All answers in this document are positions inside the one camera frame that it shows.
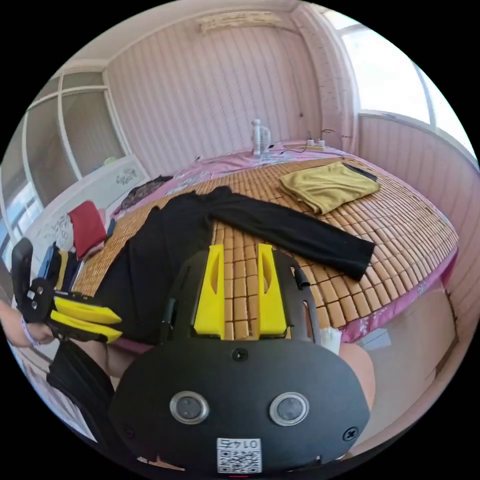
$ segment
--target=blue object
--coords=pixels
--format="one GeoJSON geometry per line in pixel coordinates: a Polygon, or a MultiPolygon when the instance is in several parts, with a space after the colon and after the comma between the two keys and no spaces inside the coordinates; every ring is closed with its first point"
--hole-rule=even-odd
{"type": "Polygon", "coordinates": [[[110,220],[110,225],[108,225],[108,229],[106,231],[107,239],[109,239],[114,234],[114,229],[115,229],[116,224],[117,224],[117,222],[112,218],[110,220]]]}
{"type": "Polygon", "coordinates": [[[50,262],[52,261],[52,257],[54,255],[54,245],[50,245],[46,249],[45,257],[40,265],[40,270],[38,271],[38,277],[44,279],[47,276],[47,272],[49,271],[50,262]]]}

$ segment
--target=window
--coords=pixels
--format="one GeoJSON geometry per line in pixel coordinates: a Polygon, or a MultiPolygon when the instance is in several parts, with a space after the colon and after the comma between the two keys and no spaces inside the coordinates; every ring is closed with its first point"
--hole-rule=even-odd
{"type": "Polygon", "coordinates": [[[325,17],[333,25],[335,30],[341,30],[346,27],[351,27],[352,25],[359,25],[359,23],[353,18],[343,15],[335,10],[326,11],[325,17]]]}
{"type": "Polygon", "coordinates": [[[362,110],[389,112],[424,122],[433,133],[451,141],[443,134],[446,132],[476,158],[454,110],[432,80],[409,57],[393,43],[348,16],[334,10],[322,14],[343,40],[355,74],[362,110]]]}
{"type": "Polygon", "coordinates": [[[51,78],[28,107],[0,166],[0,257],[9,270],[13,246],[44,207],[127,153],[110,102],[102,72],[81,71],[51,78]]]}
{"type": "Polygon", "coordinates": [[[342,38],[363,110],[387,111],[430,122],[422,82],[402,51],[370,29],[347,33],[342,38]]]}
{"type": "Polygon", "coordinates": [[[465,132],[459,118],[455,115],[454,109],[447,102],[438,87],[420,70],[420,74],[425,80],[428,93],[430,94],[433,111],[435,113],[435,125],[438,129],[447,132],[455,140],[460,142],[474,157],[476,157],[474,148],[465,132]]]}
{"type": "Polygon", "coordinates": [[[82,175],[101,167],[110,157],[124,156],[105,101],[104,92],[65,95],[63,121],[71,151],[82,175]]]}

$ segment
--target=wristband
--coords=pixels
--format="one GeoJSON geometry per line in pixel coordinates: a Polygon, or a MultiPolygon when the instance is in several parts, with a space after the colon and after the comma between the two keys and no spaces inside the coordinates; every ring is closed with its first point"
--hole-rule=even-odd
{"type": "Polygon", "coordinates": [[[23,328],[23,333],[25,334],[26,336],[26,339],[34,346],[34,347],[38,347],[40,345],[39,342],[37,342],[36,340],[34,340],[32,338],[32,335],[30,335],[30,332],[29,332],[29,329],[27,328],[27,324],[25,323],[25,320],[24,320],[24,317],[22,316],[21,319],[20,319],[20,323],[21,323],[21,327],[23,328]]]}

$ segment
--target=white tissue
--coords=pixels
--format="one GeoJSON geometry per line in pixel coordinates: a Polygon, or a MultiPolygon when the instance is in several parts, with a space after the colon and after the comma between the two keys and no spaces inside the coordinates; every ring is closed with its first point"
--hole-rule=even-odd
{"type": "Polygon", "coordinates": [[[340,342],[342,340],[342,332],[336,328],[329,326],[320,329],[320,345],[334,354],[340,352],[340,342]]]}

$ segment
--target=sticker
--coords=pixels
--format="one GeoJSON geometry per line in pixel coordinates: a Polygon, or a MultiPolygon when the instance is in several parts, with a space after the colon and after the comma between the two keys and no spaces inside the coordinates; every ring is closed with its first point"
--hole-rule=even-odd
{"type": "Polygon", "coordinates": [[[259,438],[217,438],[216,466],[219,474],[262,472],[262,444],[259,438]]]}

